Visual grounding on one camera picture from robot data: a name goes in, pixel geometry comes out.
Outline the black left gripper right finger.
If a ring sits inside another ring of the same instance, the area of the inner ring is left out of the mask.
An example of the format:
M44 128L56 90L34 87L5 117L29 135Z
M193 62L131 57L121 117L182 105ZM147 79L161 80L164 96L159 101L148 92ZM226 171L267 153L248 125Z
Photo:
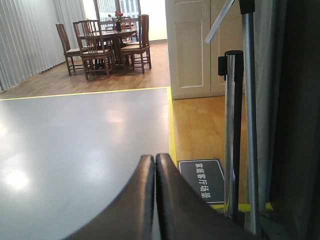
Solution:
M207 205L168 153L155 159L156 205L163 240L256 240L257 236Z

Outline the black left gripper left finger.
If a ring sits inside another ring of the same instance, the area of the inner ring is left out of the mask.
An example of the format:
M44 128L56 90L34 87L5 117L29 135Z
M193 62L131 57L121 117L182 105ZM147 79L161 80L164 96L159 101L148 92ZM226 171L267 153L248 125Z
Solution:
M127 184L95 218L67 240L150 240L155 197L155 161L140 157Z

